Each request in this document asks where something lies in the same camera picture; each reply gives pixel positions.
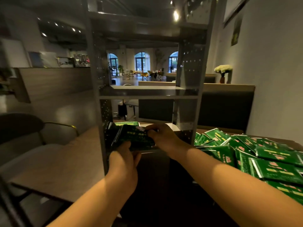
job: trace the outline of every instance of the chair back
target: chair back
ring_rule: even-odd
[[[44,122],[38,117],[25,113],[0,114],[0,144],[12,139],[39,132]]]

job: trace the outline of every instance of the person's right hand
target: person's right hand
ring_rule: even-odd
[[[167,124],[155,123],[147,126],[146,129],[149,130],[147,135],[154,140],[156,145],[174,160],[177,160],[181,152],[184,152],[184,147],[191,147],[179,139]]]

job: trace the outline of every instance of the chair armrest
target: chair armrest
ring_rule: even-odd
[[[74,130],[75,130],[75,132],[76,132],[77,137],[79,136],[78,129],[77,129],[75,126],[72,126],[72,125],[67,125],[67,124],[63,124],[63,123],[58,123],[58,122],[45,122],[44,124],[47,124],[47,123],[51,123],[51,124],[57,124],[57,125],[61,125],[61,126],[69,126],[69,127],[72,127],[72,128],[74,128]]]

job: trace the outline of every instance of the window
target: window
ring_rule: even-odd
[[[146,72],[145,52],[137,53],[135,56],[136,71]]]
[[[108,58],[109,58],[109,65],[111,66],[112,69],[112,75],[113,76],[118,76],[119,75],[119,71],[118,71],[118,57],[113,54],[113,53],[109,53],[108,54]]]
[[[176,73],[178,64],[178,51],[169,56],[169,73]]]

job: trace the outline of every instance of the shelf board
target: shelf board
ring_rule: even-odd
[[[179,42],[197,37],[206,38],[208,25],[169,22],[163,19],[89,12],[94,32],[105,37]]]
[[[100,99],[197,99],[198,91],[175,86],[108,86]]]

